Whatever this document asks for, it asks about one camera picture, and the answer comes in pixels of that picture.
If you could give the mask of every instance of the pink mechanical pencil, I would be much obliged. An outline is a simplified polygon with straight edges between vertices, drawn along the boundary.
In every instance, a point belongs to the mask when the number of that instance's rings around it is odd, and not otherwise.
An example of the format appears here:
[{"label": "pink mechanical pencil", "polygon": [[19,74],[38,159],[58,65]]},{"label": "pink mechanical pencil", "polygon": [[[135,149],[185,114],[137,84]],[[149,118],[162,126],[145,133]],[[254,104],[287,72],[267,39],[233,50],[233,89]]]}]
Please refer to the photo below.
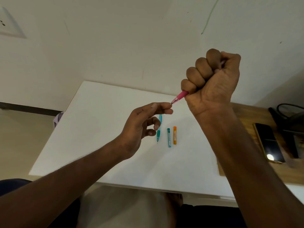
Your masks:
[{"label": "pink mechanical pencil", "polygon": [[179,95],[177,95],[176,98],[173,99],[173,101],[171,102],[171,104],[174,104],[176,102],[178,102],[179,100],[181,100],[182,98],[184,98],[185,96],[187,96],[189,94],[188,91],[182,91]]}]

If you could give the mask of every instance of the black cable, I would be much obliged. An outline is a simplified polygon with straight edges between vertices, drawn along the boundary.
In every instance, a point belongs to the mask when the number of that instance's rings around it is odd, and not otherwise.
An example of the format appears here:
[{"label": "black cable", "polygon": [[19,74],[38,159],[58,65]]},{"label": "black cable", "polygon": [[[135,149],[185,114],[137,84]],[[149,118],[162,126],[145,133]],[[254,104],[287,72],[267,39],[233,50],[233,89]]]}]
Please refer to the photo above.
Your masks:
[{"label": "black cable", "polygon": [[279,105],[277,106],[277,112],[278,112],[281,116],[283,116],[283,117],[285,117],[285,118],[289,118],[289,117],[286,116],[285,114],[283,114],[283,113],[279,110],[279,107],[282,106],[282,105],[290,105],[290,106],[294,106],[294,107],[297,107],[297,108],[300,108],[300,109],[304,109],[304,107],[301,107],[301,106],[299,106],[299,105],[294,105],[294,104],[289,104],[289,103],[282,103],[282,104],[279,104]]}]

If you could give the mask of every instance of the floor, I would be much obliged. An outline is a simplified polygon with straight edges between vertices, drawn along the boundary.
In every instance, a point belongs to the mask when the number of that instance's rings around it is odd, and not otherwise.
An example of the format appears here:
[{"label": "floor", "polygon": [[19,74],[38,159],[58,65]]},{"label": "floor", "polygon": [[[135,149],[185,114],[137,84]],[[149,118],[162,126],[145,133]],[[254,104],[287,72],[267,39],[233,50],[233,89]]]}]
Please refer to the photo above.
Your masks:
[{"label": "floor", "polygon": [[[54,117],[0,109],[0,180],[24,178],[53,131]],[[184,203],[237,207],[211,195],[183,193]],[[82,197],[79,228],[167,227],[163,192],[104,186],[90,187]]]}]

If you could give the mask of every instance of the black baseboard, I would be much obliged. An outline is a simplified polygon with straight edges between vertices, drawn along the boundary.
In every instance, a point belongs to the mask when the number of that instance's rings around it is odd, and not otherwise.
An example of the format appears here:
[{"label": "black baseboard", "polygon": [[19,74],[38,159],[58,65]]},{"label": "black baseboard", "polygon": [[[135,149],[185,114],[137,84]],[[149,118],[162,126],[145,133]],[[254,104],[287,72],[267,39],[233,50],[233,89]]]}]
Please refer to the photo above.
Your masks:
[{"label": "black baseboard", "polygon": [[26,105],[17,105],[17,104],[5,103],[5,102],[0,102],[0,109],[4,109],[4,110],[9,109],[9,110],[16,110],[16,111],[50,115],[50,116],[56,116],[57,114],[62,112],[59,110],[44,109],[44,108],[38,108],[38,107],[32,107]]}]

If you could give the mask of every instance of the forearm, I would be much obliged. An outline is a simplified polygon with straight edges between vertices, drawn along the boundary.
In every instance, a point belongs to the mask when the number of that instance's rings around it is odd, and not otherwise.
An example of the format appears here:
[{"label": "forearm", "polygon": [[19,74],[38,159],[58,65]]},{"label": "forearm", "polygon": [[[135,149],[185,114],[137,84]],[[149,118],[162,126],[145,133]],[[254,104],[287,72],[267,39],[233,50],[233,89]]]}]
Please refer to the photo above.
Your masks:
[{"label": "forearm", "polygon": [[3,227],[47,227],[86,189],[121,162],[113,140],[58,170],[0,197]]},{"label": "forearm", "polygon": [[197,117],[249,227],[303,226],[304,206],[268,164],[232,108]]}]

